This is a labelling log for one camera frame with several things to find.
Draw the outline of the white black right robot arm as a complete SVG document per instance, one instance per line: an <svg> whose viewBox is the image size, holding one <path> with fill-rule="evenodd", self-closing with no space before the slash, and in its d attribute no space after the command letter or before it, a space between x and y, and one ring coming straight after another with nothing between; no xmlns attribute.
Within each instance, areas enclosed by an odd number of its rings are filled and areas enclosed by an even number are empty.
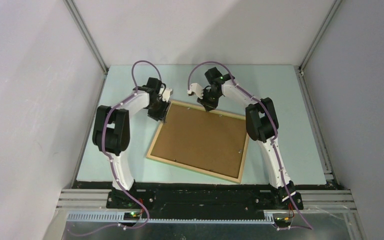
<svg viewBox="0 0 384 240"><path fill-rule="evenodd" d="M197 102L207 112L218 107L219 98L224 96L244 106L247 135L261 148L263 159L268 166L269 184L273 187L271 204L277 209L284 209L296 193L294 183L289 177L278 144L279 122L271 98L258 99L234 83L229 74L222 75L216 68L205 72L209 85L202 88L197 83L190 85L198 90Z"/></svg>

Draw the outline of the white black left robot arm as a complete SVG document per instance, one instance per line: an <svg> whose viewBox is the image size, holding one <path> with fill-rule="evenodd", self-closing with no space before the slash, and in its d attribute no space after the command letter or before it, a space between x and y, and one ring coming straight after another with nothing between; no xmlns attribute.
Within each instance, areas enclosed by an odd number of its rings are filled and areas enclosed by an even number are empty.
<svg viewBox="0 0 384 240"><path fill-rule="evenodd" d="M125 208L133 208L138 202L138 194L132 190L132 176L126 150L131 140L130 118L140 110L157 122L165 123L172 89L160 79L149 77L145 85L133 92L115 106L100 105L96 110L92 131L92 142L108 157L113 175L112 186L122 191L118 201Z"/></svg>

